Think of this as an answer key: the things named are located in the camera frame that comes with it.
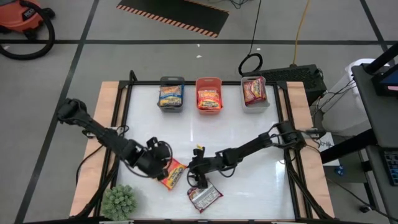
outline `gray container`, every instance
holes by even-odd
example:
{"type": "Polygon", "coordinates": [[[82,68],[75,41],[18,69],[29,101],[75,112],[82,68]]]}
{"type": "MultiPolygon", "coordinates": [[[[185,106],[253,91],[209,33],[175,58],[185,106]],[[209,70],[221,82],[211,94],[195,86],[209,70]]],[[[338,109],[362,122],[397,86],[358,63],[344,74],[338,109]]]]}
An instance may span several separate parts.
{"type": "MultiPolygon", "coordinates": [[[[243,93],[243,83],[251,80],[256,80],[259,77],[243,77],[241,79],[241,101],[242,101],[242,108],[245,113],[262,113],[266,110],[266,108],[269,106],[268,102],[268,97],[265,101],[263,102],[258,102],[252,105],[247,105],[244,103],[244,93],[243,93]]],[[[266,84],[266,79],[264,77],[261,77],[262,80],[264,81],[264,90],[266,89],[265,84],[266,84]]]]}
{"type": "Polygon", "coordinates": [[[181,87],[181,106],[159,106],[160,101],[160,92],[159,92],[159,100],[157,102],[157,106],[163,111],[167,113],[179,113],[183,110],[184,104],[184,84],[185,80],[183,77],[162,77],[160,78],[160,86],[177,86],[182,85],[181,87]]]}

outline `green succulent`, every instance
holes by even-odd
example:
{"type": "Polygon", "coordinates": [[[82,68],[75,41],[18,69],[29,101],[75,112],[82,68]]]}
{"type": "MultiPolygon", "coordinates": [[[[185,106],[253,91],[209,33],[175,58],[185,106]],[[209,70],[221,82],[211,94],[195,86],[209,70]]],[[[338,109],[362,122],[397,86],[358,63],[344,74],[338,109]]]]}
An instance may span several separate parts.
{"type": "Polygon", "coordinates": [[[106,189],[102,199],[102,214],[114,221],[127,220],[137,207],[131,190],[132,188],[128,185],[117,185],[112,189],[106,189]]]}

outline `yellow cable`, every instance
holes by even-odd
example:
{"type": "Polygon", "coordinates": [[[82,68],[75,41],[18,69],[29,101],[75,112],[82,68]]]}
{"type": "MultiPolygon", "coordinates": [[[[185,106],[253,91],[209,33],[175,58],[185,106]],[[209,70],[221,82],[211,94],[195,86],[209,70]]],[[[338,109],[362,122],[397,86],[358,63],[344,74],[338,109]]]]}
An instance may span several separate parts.
{"type": "Polygon", "coordinates": [[[301,26],[303,25],[304,18],[305,18],[305,15],[306,15],[306,13],[307,13],[307,9],[308,9],[308,6],[310,5],[310,2],[311,2],[311,0],[307,0],[307,4],[305,5],[305,9],[304,9],[304,12],[303,12],[303,16],[301,17],[300,25],[298,26],[298,30],[297,30],[297,34],[296,34],[296,41],[295,41],[295,43],[294,43],[293,65],[295,65],[295,62],[296,62],[297,42],[299,41],[300,29],[301,29],[301,26]]]}

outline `food package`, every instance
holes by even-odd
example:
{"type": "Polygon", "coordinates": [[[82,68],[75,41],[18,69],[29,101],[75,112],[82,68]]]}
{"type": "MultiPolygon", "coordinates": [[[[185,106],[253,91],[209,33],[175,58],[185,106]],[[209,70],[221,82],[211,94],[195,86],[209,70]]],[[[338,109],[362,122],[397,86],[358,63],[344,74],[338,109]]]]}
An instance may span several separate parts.
{"type": "Polygon", "coordinates": [[[188,190],[187,194],[193,206],[195,206],[200,213],[205,211],[207,207],[223,196],[210,181],[208,181],[208,188],[199,189],[197,187],[192,187],[188,190]]]}
{"type": "Polygon", "coordinates": [[[161,86],[159,106],[182,106],[183,85],[161,86]]]}
{"type": "Polygon", "coordinates": [[[201,110],[220,110],[221,99],[217,90],[199,90],[198,108],[201,110]]]}
{"type": "Polygon", "coordinates": [[[266,101],[266,88],[262,77],[243,83],[243,95],[246,106],[260,101],[266,101]]]}
{"type": "Polygon", "coordinates": [[[172,159],[171,165],[167,169],[167,172],[169,172],[169,176],[161,180],[161,183],[164,184],[168,190],[172,190],[175,184],[180,179],[185,168],[187,168],[185,165],[179,163],[179,161],[175,159],[172,159]]]}

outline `shop vacuum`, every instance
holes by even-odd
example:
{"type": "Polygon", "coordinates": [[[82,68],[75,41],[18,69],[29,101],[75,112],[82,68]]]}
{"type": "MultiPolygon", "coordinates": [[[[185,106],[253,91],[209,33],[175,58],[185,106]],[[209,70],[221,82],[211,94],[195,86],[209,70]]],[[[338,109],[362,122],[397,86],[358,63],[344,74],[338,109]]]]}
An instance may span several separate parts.
{"type": "Polygon", "coordinates": [[[55,13],[52,9],[40,8],[36,0],[0,0],[0,33],[20,32],[28,40],[35,40],[37,30],[42,24],[45,24],[49,30],[48,41],[37,52],[13,54],[0,45],[0,54],[16,60],[31,60],[45,55],[51,50],[55,42],[54,27],[50,21],[54,17],[55,13]]]}

